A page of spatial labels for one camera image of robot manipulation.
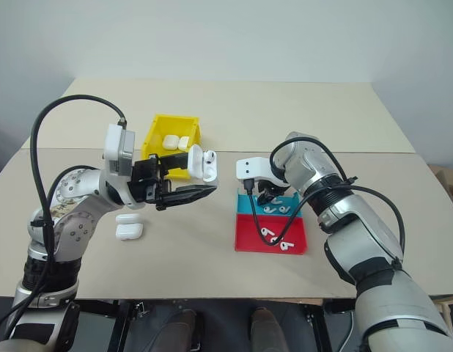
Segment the cable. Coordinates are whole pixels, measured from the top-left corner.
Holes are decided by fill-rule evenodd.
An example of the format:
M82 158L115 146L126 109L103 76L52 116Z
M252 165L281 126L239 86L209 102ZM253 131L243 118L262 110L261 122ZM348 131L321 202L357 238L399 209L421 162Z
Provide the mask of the cable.
M318 193L320 193L320 192L322 192L324 190L327 190L327 189L329 189L329 188L327 188L327 187L319 188L319 189L316 189L313 192L307 194L306 196L304 196L303 199L301 200L301 202L298 203L298 205L295 208L295 210L293 211L292 215L290 215L290 217L288 218L287 223L285 224L284 228L280 232L280 235L277 236L277 238L274 241L272 241L272 242L267 242L267 240L262 235L261 226L259 225L259 219L257 218L257 214L256 214L256 208L254 207L253 196L252 196L252 194L248 194L249 202L251 203L251 210L252 210L252 213L253 213L253 220L254 220L254 223L256 224L257 234L259 235L259 237L261 237L262 242L264 242L268 246L275 246L280 241L282 241L282 239L284 238L284 236L287 233L288 229L292 225L293 219L297 216L298 212L305 205L305 203L308 202L316 194L318 194Z
M48 104L39 113L39 115L37 115L37 118L34 121L34 124L31 129L31 138L30 138L30 143L29 143L29 149L30 149L31 169L32 169L34 184L36 185L37 195L40 200L41 208L43 209L43 217L42 217L43 240L44 240L45 250L47 251L47 260L45 262L43 272L41 273L36 286L34 286L34 289L30 293L30 295L25 300L23 300L23 305L15 308L15 310L18 310L18 311L15 313L15 317L13 318L11 324L8 326L7 330L5 331L5 335L4 335L5 339L10 338L10 335L11 335L13 329L15 328L16 323L21 319L21 316L26 311L28 305L42 291L44 284L45 284L45 279L47 277L47 274L51 270L52 263L54 262L54 247L55 247L54 222L52 221L50 202L48 201L48 199L52 200L54 193L51 193L49 191L48 196L46 196L46 194L45 194L44 185L43 185L43 181L41 179L40 170L39 170L39 163L37 160L37 136L39 133L41 123L43 122L46 115L55 107L57 107L63 103L66 103L68 101L71 101L71 100L91 100L91 101L96 101L98 103L102 103L102 104L110 107L111 109L115 110L115 112L119 115L119 122L117 123L118 125L122 126L122 128L124 128L124 129L125 129L125 126L127 125L127 120L125 119L124 114L117 106L115 106L110 101L107 101L107 100L99 98L99 97L95 97L94 95L85 95L85 94L68 95L67 97L59 98L59 99L53 101L52 103ZM52 189L55 190L58 183L59 183L59 181L55 180L53 185L51 186L51 190ZM10 316L15 310L13 310L13 311L10 310L5 315L5 317L3 317L0 320L0 324L2 324L4 319L6 317Z
M353 331L353 311L350 311L350 328L348 333L345 335L344 339L342 340L341 344L339 345L339 349L337 352L342 352L344 350L344 347L350 340L350 336L352 336L352 331Z
M6 314L4 315L3 317L0 318L0 326L4 323L4 321L15 311L17 310L18 308L22 307L24 305L24 300L19 302L18 304L16 304L15 306L13 306L11 308L11 310Z
M355 191L361 191L365 193L372 194L383 200L389 207L393 210L394 215L396 216L397 226L399 227L399 244L401 246L402 253L404 254L405 250L405 228L404 228L404 221L402 220L402 215L399 212L397 206L385 195L381 194L378 191L375 191L371 188L362 187L362 186L354 186L354 185L335 185L332 189L352 189Z
M269 157L270 168L272 169L273 173L274 173L274 171L279 172L279 173L285 172L284 169L280 169L274 164L273 157L281 148L285 147L286 145L292 144L294 142L311 142L311 143L319 146L321 149L323 149L325 151L325 153L328 155L328 157L334 163L335 167L341 174L342 179L343 180L347 179L347 175L345 174L344 169L342 168L341 164L337 161L334 154L319 139L315 139L312 137L294 137L294 138L288 139L287 141L282 142L277 147L275 147L272 150L272 153L270 154L270 157Z

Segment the yellow plastic tray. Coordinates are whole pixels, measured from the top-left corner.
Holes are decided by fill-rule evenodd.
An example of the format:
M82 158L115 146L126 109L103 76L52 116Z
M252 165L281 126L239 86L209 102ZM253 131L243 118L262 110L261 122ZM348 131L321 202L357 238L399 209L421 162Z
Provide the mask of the yellow plastic tray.
M148 159L150 154L165 156L170 154L184 153L181 150L166 150L163 148L163 138L167 134L175 134L179 137L188 136L188 148L192 144L200 144L199 118L190 116L176 116L156 114L153 119L147 138L141 146L142 159ZM173 169L169 171L169 178L190 178L188 170Z

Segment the table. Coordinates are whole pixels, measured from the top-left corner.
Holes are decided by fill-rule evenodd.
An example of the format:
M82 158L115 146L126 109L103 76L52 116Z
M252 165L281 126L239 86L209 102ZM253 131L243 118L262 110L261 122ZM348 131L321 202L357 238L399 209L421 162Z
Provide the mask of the table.
M65 167L102 166L101 150L39 151L46 187ZM115 237L115 216L105 215L82 260L79 298L345 298L355 289L339 279L325 258L326 235L308 206L308 252L301 256L235 252L235 161L266 153L219 152L219 188L190 205L157 212L146 206L144 235ZM358 184L381 191L406 224L405 269L430 295L453 293L453 205L416 154L337 153ZM364 195L395 232L392 212ZM20 150L0 174L0 296L13 296L23 273L26 223L37 207L29 151Z
M318 136L333 152L414 153L371 84L162 81L77 78L64 95L93 94L125 113L141 148L156 113L200 118L202 146L270 152L290 131ZM108 107L73 101L52 111L40 131L43 148L97 148Z
M127 209L104 216L83 258L79 298L354 297L354 287L326 260L325 234L307 206L305 255L233 249L235 161L267 155L239 152L270 152L292 130L319 136L347 173L360 177L358 184L398 205L407 230L406 270L431 295L453 293L453 205L370 84L77 78L65 95L76 93L117 104L136 131L136 147L155 113L200 117L202 146L218 151L220 170L220 186L206 199L163 212L139 210L145 225L137 241L115 238L114 218ZM102 166L106 126L116 121L92 102L52 111L39 139L45 186L67 166ZM28 148L27 142L0 174L0 296L13 296L22 276L26 224L38 205ZM396 231L391 211L364 197Z

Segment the person's foot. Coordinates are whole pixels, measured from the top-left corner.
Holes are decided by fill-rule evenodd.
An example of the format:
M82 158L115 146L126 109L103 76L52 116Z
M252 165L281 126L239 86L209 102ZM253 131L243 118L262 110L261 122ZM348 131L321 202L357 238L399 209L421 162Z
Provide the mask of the person's foot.
M284 332L270 310L256 309L250 332L252 352L289 352Z
M150 352L188 352L196 330L196 313L183 310L170 317L155 338Z

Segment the white wall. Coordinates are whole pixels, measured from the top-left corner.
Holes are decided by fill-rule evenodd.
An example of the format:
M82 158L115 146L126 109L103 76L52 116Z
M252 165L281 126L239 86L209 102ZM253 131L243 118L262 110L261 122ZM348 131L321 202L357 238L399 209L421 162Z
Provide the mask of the white wall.
M453 166L453 0L0 0L0 168L75 76L374 81Z

